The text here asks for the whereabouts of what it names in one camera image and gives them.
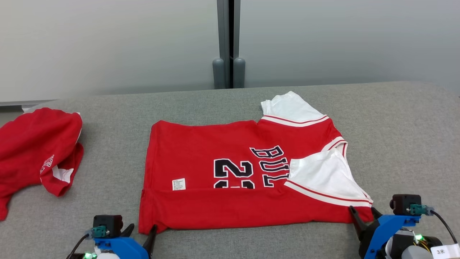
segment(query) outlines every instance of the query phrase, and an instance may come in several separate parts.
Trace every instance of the gray fabric tablecloth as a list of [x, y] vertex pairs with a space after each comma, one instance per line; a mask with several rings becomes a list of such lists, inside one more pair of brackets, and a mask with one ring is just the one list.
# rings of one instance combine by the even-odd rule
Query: gray fabric tablecloth
[[[393, 194], [420, 194], [460, 238], [460, 99], [429, 83], [385, 82], [93, 96], [40, 105], [81, 113], [85, 155], [65, 196], [42, 186], [14, 195], [0, 222], [0, 257], [65, 258], [97, 214], [120, 214], [125, 226], [137, 225], [152, 124], [259, 120], [260, 102], [289, 90], [333, 119], [350, 143], [353, 176], [376, 208], [391, 213]], [[423, 217], [415, 229], [452, 243], [436, 217]], [[137, 228], [133, 237], [146, 239]], [[85, 241], [78, 251], [93, 251], [93, 245]], [[157, 236], [154, 256], [342, 259], [358, 258], [358, 246], [352, 224], [313, 222], [167, 230]]]

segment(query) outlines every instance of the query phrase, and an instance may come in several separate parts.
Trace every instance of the black number on jersey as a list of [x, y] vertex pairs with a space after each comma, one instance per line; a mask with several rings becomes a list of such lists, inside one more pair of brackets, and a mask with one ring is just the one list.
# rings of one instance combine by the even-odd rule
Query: black number on jersey
[[[247, 178], [253, 175], [253, 164], [249, 161], [241, 161], [241, 168], [238, 168], [230, 159], [216, 159], [214, 160], [214, 177], [215, 178], [228, 178], [229, 171], [238, 178]], [[214, 184], [214, 188], [228, 188], [228, 180], [219, 180]], [[240, 186], [231, 186], [231, 188], [239, 188]], [[241, 187], [254, 189], [254, 183], [251, 180], [241, 180]]]
[[272, 181], [277, 181], [277, 180], [281, 180], [281, 179], [284, 179], [284, 178], [289, 178], [289, 173], [287, 173], [285, 175], [276, 176], [276, 177], [272, 177], [272, 176], [269, 176], [269, 175], [262, 175], [262, 177], [264, 178], [264, 187], [274, 187]]
[[253, 147], [250, 147], [249, 149], [258, 158], [275, 158], [275, 157], [282, 156], [284, 154], [280, 146], [276, 146], [270, 149], [255, 149]]
[[262, 170], [266, 172], [270, 172], [270, 173], [278, 172], [282, 170], [289, 170], [289, 164], [286, 158], [282, 158], [278, 161], [273, 161], [273, 162], [260, 161], [259, 164]]

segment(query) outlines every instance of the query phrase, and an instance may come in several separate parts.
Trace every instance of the red jersey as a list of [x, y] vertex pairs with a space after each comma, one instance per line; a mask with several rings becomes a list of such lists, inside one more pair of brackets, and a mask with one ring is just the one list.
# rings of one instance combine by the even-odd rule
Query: red jersey
[[[350, 223], [350, 205], [372, 220], [372, 200], [353, 180], [347, 142], [332, 120], [292, 92], [262, 108], [258, 123], [152, 126], [140, 233], [153, 224], [161, 232]], [[296, 120], [295, 112], [291, 118], [275, 115], [293, 108], [303, 111]]]

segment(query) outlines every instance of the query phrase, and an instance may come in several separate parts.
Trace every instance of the white and red striped trim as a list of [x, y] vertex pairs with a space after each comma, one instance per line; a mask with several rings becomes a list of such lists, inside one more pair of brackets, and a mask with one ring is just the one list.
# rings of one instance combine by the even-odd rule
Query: white and red striped trim
[[327, 145], [325, 145], [321, 152], [331, 150], [334, 147], [338, 147], [339, 145], [342, 145], [343, 147], [338, 148], [339, 152], [342, 153], [344, 158], [346, 158], [346, 149], [348, 147], [348, 142], [343, 138], [343, 137], [336, 137], [334, 138], [331, 142], [329, 142]]
[[329, 117], [327, 115], [324, 115], [323, 117], [318, 118], [316, 120], [292, 121], [292, 120], [288, 120], [288, 119], [278, 117], [278, 116], [275, 116], [275, 115], [264, 115], [261, 119], [262, 120], [272, 121], [272, 122], [283, 124], [283, 125], [287, 125], [287, 126], [305, 127], [305, 126], [310, 126], [310, 125], [313, 125], [313, 124], [320, 123], [320, 122], [323, 122], [325, 120], [328, 120]]
[[339, 206], [371, 207], [373, 202], [372, 200], [367, 200], [365, 197], [363, 197], [362, 199], [353, 199], [347, 197], [336, 197], [327, 194], [322, 194], [311, 189], [307, 189], [289, 180], [286, 181], [284, 185], [302, 194], [305, 194], [308, 197], [313, 198], [315, 200]]

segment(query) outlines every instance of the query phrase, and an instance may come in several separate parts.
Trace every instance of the white care label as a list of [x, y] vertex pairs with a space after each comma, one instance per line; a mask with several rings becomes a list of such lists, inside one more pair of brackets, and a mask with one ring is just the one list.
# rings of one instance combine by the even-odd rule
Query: white care label
[[185, 178], [177, 179], [172, 181], [172, 190], [185, 190]]
[[431, 253], [433, 259], [453, 259], [460, 258], [459, 244], [432, 247]]

